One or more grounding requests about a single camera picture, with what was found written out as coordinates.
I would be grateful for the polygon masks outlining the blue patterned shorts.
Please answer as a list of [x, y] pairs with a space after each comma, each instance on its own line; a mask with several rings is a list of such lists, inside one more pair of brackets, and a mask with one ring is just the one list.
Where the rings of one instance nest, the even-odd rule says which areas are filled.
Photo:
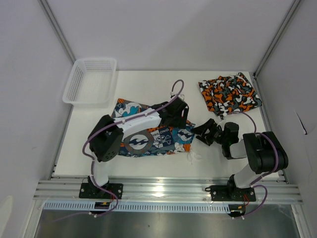
[[134, 133], [122, 140], [118, 154], [124, 157], [164, 156], [189, 152], [195, 124], [188, 121], [185, 129], [157, 126]]

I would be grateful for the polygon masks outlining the orange black camouflage shorts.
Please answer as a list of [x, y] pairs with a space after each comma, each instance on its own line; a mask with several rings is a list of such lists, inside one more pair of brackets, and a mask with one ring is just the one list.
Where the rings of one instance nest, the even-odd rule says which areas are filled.
[[233, 112], [248, 112], [262, 106], [262, 101], [246, 76], [219, 76], [198, 83], [208, 111], [222, 117]]

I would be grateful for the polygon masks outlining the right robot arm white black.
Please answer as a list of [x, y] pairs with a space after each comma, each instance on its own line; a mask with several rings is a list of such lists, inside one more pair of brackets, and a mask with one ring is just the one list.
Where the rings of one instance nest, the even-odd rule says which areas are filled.
[[214, 142], [221, 145], [225, 158], [248, 160], [240, 172], [230, 176], [227, 184], [206, 187], [212, 201], [255, 201], [255, 184], [288, 167], [288, 156], [272, 131], [245, 133], [239, 139], [238, 124], [227, 122], [221, 127], [210, 119], [192, 132], [208, 146]]

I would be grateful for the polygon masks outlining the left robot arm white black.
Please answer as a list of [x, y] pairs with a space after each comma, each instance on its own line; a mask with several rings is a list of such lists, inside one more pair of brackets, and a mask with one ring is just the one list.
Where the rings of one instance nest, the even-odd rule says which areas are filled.
[[185, 141], [176, 140], [177, 133], [172, 132], [186, 129], [189, 107], [181, 98], [175, 96], [145, 110], [133, 106], [132, 112], [118, 118], [103, 116], [84, 145], [91, 151], [90, 193], [96, 198], [107, 194], [106, 163], [118, 154], [148, 156], [185, 151]]

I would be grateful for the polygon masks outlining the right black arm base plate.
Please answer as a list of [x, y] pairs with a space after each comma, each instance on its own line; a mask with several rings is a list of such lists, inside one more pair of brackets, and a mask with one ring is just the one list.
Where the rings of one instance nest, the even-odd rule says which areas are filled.
[[209, 192], [212, 201], [256, 201], [256, 195], [253, 188], [236, 188], [228, 185], [211, 185], [205, 188]]

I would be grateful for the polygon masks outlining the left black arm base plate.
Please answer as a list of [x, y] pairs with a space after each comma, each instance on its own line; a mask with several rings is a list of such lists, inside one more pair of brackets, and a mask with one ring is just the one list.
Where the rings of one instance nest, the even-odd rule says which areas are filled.
[[[122, 198], [123, 184], [121, 183], [108, 183], [103, 186], [103, 189], [112, 192], [118, 199]], [[103, 190], [95, 187], [92, 183], [82, 183], [79, 190], [79, 198], [81, 199], [112, 199], [113, 195], [104, 192]]]

